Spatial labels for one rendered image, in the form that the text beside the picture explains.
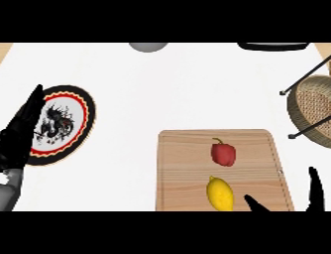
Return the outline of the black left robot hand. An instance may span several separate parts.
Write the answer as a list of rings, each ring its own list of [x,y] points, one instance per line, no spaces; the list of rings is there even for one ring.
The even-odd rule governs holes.
[[[23,169],[44,104],[44,90],[38,84],[5,128],[0,131],[0,173],[10,169]]]

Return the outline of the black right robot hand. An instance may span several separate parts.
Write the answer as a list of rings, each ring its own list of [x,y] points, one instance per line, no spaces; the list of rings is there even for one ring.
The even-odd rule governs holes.
[[[324,210],[324,195],[321,183],[317,175],[317,170],[308,168],[309,176],[309,190],[308,190],[308,206],[305,208],[307,212],[321,212]],[[268,209],[256,202],[256,200],[246,194],[245,201],[250,211],[268,212]]]

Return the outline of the wooden cutting board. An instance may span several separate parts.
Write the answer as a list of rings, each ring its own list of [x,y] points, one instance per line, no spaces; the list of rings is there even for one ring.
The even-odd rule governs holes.
[[[212,162],[211,148],[236,148],[228,167]],[[222,179],[233,189],[234,210],[247,210],[249,195],[271,211],[292,211],[281,166],[270,133],[262,129],[168,130],[157,135],[154,209],[209,210],[206,184]]]

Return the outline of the red bell pepper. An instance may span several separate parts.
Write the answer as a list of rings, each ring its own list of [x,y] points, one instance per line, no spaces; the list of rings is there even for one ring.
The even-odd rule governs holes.
[[[222,167],[230,167],[236,161],[236,148],[225,144],[219,138],[214,138],[216,144],[211,147],[212,161]]]

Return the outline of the wicker tiered basket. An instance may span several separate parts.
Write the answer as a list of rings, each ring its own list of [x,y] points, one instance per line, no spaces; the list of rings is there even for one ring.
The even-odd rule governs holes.
[[[286,95],[286,111],[298,132],[287,135],[331,149],[331,55],[312,70],[278,92]]]

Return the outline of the black rimmed decorated plate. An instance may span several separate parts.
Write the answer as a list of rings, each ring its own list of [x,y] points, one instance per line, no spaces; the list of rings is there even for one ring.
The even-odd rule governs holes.
[[[45,105],[33,129],[30,166],[47,166],[64,159],[81,146],[94,123],[94,102],[73,85],[44,90]]]

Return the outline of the yellow lemon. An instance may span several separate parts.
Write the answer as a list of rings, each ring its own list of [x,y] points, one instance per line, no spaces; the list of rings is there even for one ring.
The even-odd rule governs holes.
[[[206,184],[206,197],[212,208],[218,211],[231,211],[234,204],[233,190],[219,178],[209,177]]]

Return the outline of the grey round object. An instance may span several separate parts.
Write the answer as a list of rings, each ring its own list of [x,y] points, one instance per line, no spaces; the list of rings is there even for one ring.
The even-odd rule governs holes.
[[[128,45],[141,53],[157,52],[166,46],[165,43],[129,43]]]

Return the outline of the black appliance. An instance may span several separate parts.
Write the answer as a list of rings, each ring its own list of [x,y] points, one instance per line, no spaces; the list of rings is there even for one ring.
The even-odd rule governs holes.
[[[265,52],[304,50],[307,46],[307,43],[239,43],[242,49]]]

